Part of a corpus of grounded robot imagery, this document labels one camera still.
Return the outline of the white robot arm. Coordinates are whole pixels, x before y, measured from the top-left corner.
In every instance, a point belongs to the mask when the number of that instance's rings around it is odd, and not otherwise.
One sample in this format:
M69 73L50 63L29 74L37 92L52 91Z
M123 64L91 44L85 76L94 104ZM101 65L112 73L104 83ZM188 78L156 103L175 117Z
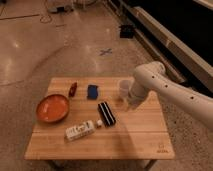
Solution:
M213 130L213 98L181 86L166 78L165 74L165 66L159 61L137 66L133 72L133 84L128 91L128 103L141 104L152 90Z

